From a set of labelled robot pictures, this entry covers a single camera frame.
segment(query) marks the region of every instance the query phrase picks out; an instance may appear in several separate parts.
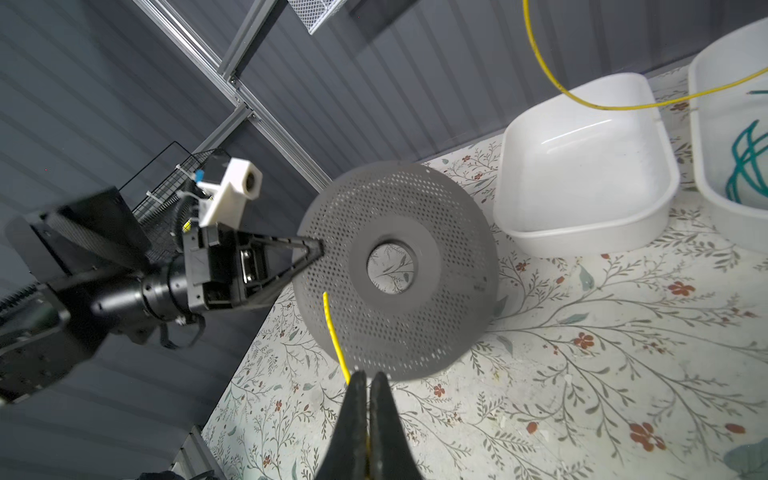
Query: yellow cable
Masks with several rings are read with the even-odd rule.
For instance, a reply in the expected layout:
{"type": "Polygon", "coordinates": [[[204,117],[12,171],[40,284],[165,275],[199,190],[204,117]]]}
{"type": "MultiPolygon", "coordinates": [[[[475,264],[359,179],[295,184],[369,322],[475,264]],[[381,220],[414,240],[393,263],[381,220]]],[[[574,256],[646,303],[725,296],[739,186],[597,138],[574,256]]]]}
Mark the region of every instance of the yellow cable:
{"type": "Polygon", "coordinates": [[[339,366],[344,374],[346,384],[349,385],[349,370],[346,368],[346,361],[344,360],[344,352],[341,351],[339,345],[339,337],[336,336],[336,329],[333,328],[333,321],[331,320],[331,306],[328,304],[328,292],[323,293],[323,308],[326,311],[326,324],[328,325],[328,331],[331,334],[331,340],[333,341],[333,349],[336,351],[336,356],[339,357],[339,366]]]}
{"type": "Polygon", "coordinates": [[[727,88],[735,87],[737,85],[741,85],[746,81],[750,81],[753,78],[759,77],[760,75],[768,72],[768,68],[764,68],[763,70],[760,70],[756,73],[751,74],[749,77],[744,77],[741,80],[737,80],[733,83],[725,84],[717,88],[711,88],[710,90],[706,90],[706,91],[700,91],[697,94],[686,95],[685,97],[674,98],[672,100],[667,100],[667,101],[660,101],[659,103],[656,103],[656,104],[634,105],[633,107],[607,107],[605,105],[597,105],[589,101],[583,100],[577,97],[576,95],[572,94],[570,91],[568,91],[567,88],[563,87],[558,81],[558,79],[554,77],[552,72],[549,71],[547,64],[544,62],[544,59],[541,56],[541,52],[538,50],[538,45],[536,45],[536,39],[533,37],[533,29],[531,28],[531,11],[530,11],[530,8],[528,7],[528,0],[523,0],[523,18],[525,19],[525,30],[528,33],[528,41],[531,42],[531,49],[533,50],[533,55],[536,56],[536,60],[538,60],[538,64],[541,66],[541,69],[547,75],[547,78],[549,78],[549,81],[552,82],[552,84],[560,92],[562,92],[563,95],[567,96],[571,100],[579,104],[582,104],[585,107],[595,108],[597,110],[642,110],[644,108],[663,107],[664,105],[676,104],[681,101],[690,100],[691,98],[703,97],[704,95],[713,94],[716,91],[722,91],[727,88]]]}

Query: floral tablecloth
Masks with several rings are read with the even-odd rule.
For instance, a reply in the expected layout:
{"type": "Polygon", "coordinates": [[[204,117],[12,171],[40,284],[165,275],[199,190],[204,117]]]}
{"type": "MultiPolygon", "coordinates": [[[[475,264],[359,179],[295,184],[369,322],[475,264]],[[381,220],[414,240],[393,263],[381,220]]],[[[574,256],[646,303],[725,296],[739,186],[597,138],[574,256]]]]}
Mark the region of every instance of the floral tablecloth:
{"type": "MultiPolygon", "coordinates": [[[[651,85],[680,96],[686,68],[651,85]]],[[[703,209],[687,103],[662,115],[682,185],[651,245],[542,260],[492,225],[501,286],[488,332],[447,370],[392,385],[425,478],[768,478],[768,259],[722,238],[703,209]]],[[[489,223],[500,147],[429,162],[489,223]]],[[[397,253],[382,251],[391,263],[376,274],[395,290],[409,273],[397,253]]],[[[229,478],[310,479],[344,390],[289,286],[204,438],[229,478]]]]}

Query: wire mesh basket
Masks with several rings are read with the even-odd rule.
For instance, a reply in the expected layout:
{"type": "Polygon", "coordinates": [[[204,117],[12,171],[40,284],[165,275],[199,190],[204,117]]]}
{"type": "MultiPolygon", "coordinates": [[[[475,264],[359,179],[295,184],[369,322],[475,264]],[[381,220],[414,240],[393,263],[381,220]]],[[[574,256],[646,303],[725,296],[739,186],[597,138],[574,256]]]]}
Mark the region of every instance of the wire mesh basket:
{"type": "Polygon", "coordinates": [[[189,178],[185,172],[193,173],[202,168],[212,156],[224,156],[230,158],[223,148],[208,150],[198,154],[190,154],[180,166],[160,182],[160,185],[152,190],[152,195],[147,195],[133,209],[134,216],[139,220],[141,229],[152,242],[152,249],[147,252],[151,262],[168,260],[176,254],[176,245],[170,235],[171,225],[174,222],[174,207],[179,197],[176,192],[189,178]]]}
{"type": "Polygon", "coordinates": [[[288,0],[310,35],[336,13],[346,0],[288,0]]]}

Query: white plastic basin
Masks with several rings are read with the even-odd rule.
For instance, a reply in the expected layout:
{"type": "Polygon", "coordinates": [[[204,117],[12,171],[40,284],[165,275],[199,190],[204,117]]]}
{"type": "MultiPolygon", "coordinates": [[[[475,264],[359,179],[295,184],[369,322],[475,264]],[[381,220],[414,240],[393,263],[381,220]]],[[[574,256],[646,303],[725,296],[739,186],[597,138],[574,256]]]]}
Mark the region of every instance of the white plastic basin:
{"type": "MultiPolygon", "coordinates": [[[[575,88],[598,104],[654,102],[639,74],[575,88]]],[[[560,95],[507,127],[494,220],[526,253],[552,258],[632,250],[667,225],[680,183],[657,108],[600,111],[560,95]]]]}
{"type": "MultiPolygon", "coordinates": [[[[736,81],[768,66],[768,18],[740,28],[696,56],[688,69],[691,93],[736,81]]],[[[721,234],[740,247],[768,253],[768,198],[738,183],[742,204],[728,200],[725,187],[735,160],[731,146],[753,121],[756,134],[768,132],[768,74],[729,90],[691,100],[691,144],[694,176],[710,205],[712,221],[721,234]]],[[[758,160],[768,180],[768,156],[758,160]]]]}

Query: teal object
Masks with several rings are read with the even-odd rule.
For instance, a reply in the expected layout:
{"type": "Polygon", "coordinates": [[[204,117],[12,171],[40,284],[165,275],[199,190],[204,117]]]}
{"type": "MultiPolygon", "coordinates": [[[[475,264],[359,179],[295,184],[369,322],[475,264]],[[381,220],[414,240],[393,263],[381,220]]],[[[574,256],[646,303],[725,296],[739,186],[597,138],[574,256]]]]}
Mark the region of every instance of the teal object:
{"type": "Polygon", "coordinates": [[[760,166],[757,164],[757,158],[768,151],[768,144],[758,150],[758,144],[768,138],[768,134],[763,134],[757,139],[753,138],[753,132],[759,120],[755,120],[749,127],[736,137],[731,147],[733,159],[736,161],[736,167],[733,169],[728,182],[725,186],[725,194],[728,200],[741,203],[739,195],[738,180],[742,177],[746,183],[752,187],[758,194],[768,197],[768,186],[760,172],[760,166]],[[739,153],[739,145],[744,145],[743,153],[739,153]]]}

